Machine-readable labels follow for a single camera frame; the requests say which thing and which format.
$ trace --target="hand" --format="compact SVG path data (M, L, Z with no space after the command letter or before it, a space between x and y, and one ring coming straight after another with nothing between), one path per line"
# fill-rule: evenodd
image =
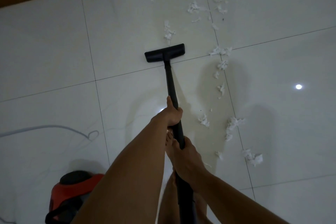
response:
M172 140L172 164L178 175L190 184L191 188L196 192L196 182L199 174L207 174L208 171L204 167L202 157L197 152L195 146L188 137L184 137L185 147L180 149L179 142Z
M179 107L177 110L173 106L173 102L170 99L170 96L167 97L167 107L163 109L158 116L162 116L167 121L167 126L173 126L178 124L182 118L183 110Z

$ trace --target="forearm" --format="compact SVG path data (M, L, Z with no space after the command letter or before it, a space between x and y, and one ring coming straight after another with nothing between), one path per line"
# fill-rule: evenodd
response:
M154 222L151 218L156 215L161 189L166 133L165 118L155 116L118 155L74 223L132 223L139 215Z
M200 172L195 189L221 223L287 223L209 172Z

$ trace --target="black metal tube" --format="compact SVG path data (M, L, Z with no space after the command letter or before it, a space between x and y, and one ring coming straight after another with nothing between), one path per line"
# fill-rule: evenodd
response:
M170 61L165 60L165 70L166 70L166 79L167 79L167 88L168 95L173 102L174 107L177 109L179 107L179 103L177 101L173 74L171 72ZM180 149L183 149L185 146L183 129L181 121L171 127L173 130L174 138L179 142ZM176 174L176 186L177 186L177 198L178 205L180 209L180 223L186 224L191 223L195 224L197 222L196 219L196 210L195 210L195 201L194 201L194 192L190 185L182 180L178 174Z

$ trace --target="glossy floor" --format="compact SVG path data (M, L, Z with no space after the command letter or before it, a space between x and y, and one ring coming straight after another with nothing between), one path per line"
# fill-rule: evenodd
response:
M291 223L333 222L335 0L223 0L224 14L213 0L195 0L208 10L190 14L192 1L35 0L0 10L1 218L43 223L63 174L105 172L165 107L163 64L144 52L167 46L169 20L171 44L186 46L172 60L183 130L208 170ZM231 56L209 56L217 44ZM222 60L229 66L215 79ZM225 142L232 116L246 122ZM247 164L247 148L264 162ZM163 188L171 169L166 158Z

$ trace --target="red vacuum cleaner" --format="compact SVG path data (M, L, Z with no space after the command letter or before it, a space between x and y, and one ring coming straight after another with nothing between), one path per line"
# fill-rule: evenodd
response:
M168 95L170 95L171 101L174 107L177 109L179 104L177 102L173 74L171 72L170 60L185 54L184 44L178 44L170 46L160 50L146 52L145 57L147 62L163 61L166 70ZM181 121L172 126L174 138L179 142L180 149L185 146L182 123ZM182 180L178 174L176 174L176 186L177 186L177 198L180 212L181 224L193 224L196 223L196 210L194 201L194 192L190 185Z
M73 171L63 175L51 191L46 224L70 224L90 192L103 178L86 171Z

